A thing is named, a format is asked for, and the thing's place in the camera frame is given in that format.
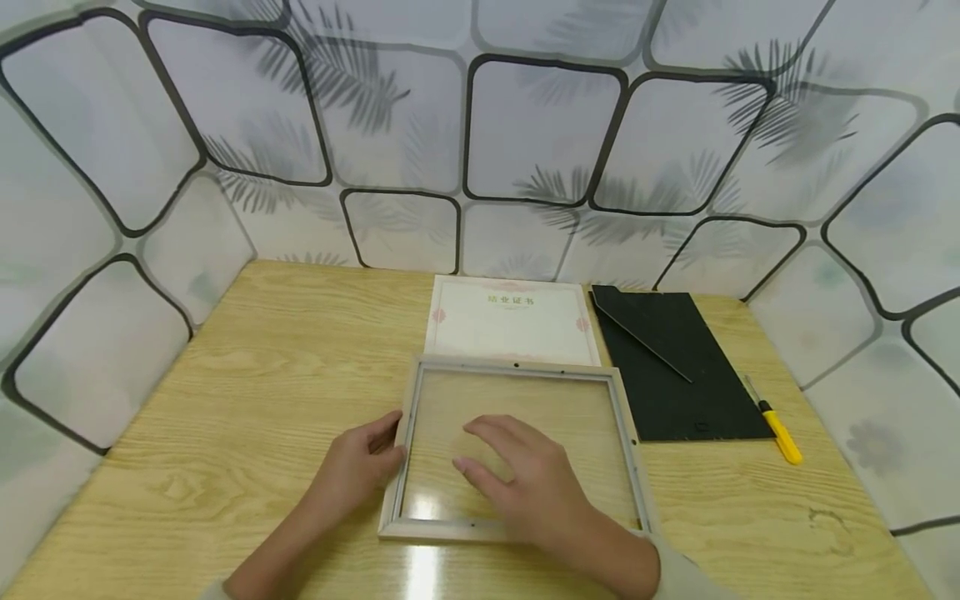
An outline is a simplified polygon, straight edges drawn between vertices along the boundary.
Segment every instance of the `wooden picture frame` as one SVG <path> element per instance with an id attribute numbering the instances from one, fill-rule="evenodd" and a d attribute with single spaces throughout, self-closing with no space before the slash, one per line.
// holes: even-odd
<path id="1" fill-rule="evenodd" d="M 463 356 L 422 354 L 414 358 L 410 369 L 406 395 L 403 401 L 403 417 L 396 428 L 396 442 L 408 448 L 407 457 L 399 473 L 390 482 L 380 511 L 378 536 L 384 540 L 428 541 L 509 541 L 502 523 L 486 519 L 435 520 L 408 518 L 400 515 L 403 495 L 410 465 L 410 449 L 417 423 L 420 401 L 420 384 L 425 371 L 473 372 L 498 375 L 552 377 L 581 381 L 607 383 L 611 408 L 616 420 L 617 435 L 623 450 L 627 475 L 633 493 L 636 520 L 640 529 L 635 534 L 652 534 L 658 530 L 658 520 L 653 503 L 653 493 L 647 481 L 646 470 L 639 452 L 639 438 L 627 403 L 618 369 L 582 365 L 554 365 L 535 362 L 489 360 Z"/>

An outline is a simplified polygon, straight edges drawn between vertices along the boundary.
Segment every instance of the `wallpaper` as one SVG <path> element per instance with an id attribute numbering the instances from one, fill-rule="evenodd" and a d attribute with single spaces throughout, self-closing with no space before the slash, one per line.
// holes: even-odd
<path id="1" fill-rule="evenodd" d="M 257 255 L 744 299 L 960 595 L 958 26 L 955 0 L 0 3 L 0 507 L 58 481 L 0 512 L 0 589 Z"/>

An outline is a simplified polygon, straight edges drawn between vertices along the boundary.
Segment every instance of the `frame backing board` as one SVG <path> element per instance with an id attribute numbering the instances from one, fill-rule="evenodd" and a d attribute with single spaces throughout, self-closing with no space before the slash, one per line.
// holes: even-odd
<path id="1" fill-rule="evenodd" d="M 623 382 L 644 442 L 774 437 L 689 294 L 594 285 L 590 297 L 611 360 L 629 366 Z"/>
<path id="2" fill-rule="evenodd" d="M 407 461 L 387 489 L 381 538 L 506 540 L 490 503 L 450 463 L 469 456 L 512 478 L 491 448 L 463 431 L 483 414 L 514 415 L 562 444 L 595 507 L 651 531 L 652 495 L 618 370 L 423 355 L 397 428 Z"/>

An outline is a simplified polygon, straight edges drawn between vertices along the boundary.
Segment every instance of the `hand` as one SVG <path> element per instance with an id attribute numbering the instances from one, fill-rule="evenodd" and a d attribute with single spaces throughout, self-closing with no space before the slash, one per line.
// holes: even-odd
<path id="1" fill-rule="evenodd" d="M 319 530 L 335 527 L 396 475 L 405 455 L 403 446 L 394 445 L 402 415 L 393 411 L 348 429 L 330 445 L 298 506 Z"/>
<path id="2" fill-rule="evenodd" d="M 550 554 L 577 543 L 579 525 L 597 518 L 564 447 L 533 426 L 508 415 L 485 415 L 464 430 L 489 444 L 514 472 L 504 482 L 470 458 L 453 465 L 486 496 L 516 541 L 532 543 Z"/>
<path id="3" fill-rule="evenodd" d="M 485 495 L 514 540 L 532 543 L 620 598 L 652 598 L 660 556 L 587 500 L 564 447 L 522 420 L 484 415 L 464 430 L 489 444 L 514 471 L 505 482 L 470 458 L 453 460 Z"/>
<path id="4" fill-rule="evenodd" d="M 404 455 L 403 446 L 394 446 L 402 414 L 393 411 L 337 436 L 300 504 L 224 582 L 228 597 L 280 597 L 297 564 L 323 534 L 396 474 Z"/>

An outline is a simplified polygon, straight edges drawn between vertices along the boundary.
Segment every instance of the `wood grain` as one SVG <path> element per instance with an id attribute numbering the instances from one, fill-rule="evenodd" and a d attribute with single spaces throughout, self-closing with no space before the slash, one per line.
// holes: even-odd
<path id="1" fill-rule="evenodd" d="M 192 598 L 229 573 L 340 431 L 398 406 L 432 281 L 249 265 L 5 600 Z M 746 597 L 926 596 L 747 308 L 697 304 L 805 460 L 787 465 L 773 442 L 642 444 L 665 535 Z M 528 548 L 381 542 L 380 501 L 310 557 L 301 597 L 603 597 Z"/>

